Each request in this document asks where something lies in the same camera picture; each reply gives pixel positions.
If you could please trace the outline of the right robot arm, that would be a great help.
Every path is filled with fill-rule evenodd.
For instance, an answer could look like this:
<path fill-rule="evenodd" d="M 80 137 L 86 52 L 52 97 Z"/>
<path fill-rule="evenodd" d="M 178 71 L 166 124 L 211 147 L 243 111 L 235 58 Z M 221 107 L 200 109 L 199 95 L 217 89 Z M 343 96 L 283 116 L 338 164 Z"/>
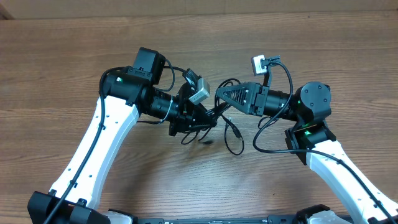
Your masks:
<path fill-rule="evenodd" d="M 244 114 L 293 121 L 285 130 L 287 149 L 319 175 L 339 198 L 354 223 L 397 223 L 397 203 L 386 197 L 355 166 L 329 129 L 331 91 L 309 82 L 295 93 L 258 83 L 221 87 L 221 98 Z"/>

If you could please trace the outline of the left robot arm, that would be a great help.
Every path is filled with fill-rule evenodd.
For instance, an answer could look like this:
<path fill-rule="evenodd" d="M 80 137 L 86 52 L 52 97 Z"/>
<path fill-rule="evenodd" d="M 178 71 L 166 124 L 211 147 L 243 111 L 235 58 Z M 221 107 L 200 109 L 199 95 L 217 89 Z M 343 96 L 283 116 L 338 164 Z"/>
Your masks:
<path fill-rule="evenodd" d="M 202 101 L 209 86 L 185 70 L 177 95 L 157 87 L 171 63 L 155 50 L 140 48 L 131 66 L 110 68 L 99 81 L 99 98 L 91 123 L 61 176 L 47 193 L 34 192 L 27 209 L 33 223 L 136 223 L 126 212 L 98 211 L 114 159 L 142 114 L 153 124 L 169 123 L 170 135 L 197 133 L 216 126 L 218 112 Z"/>

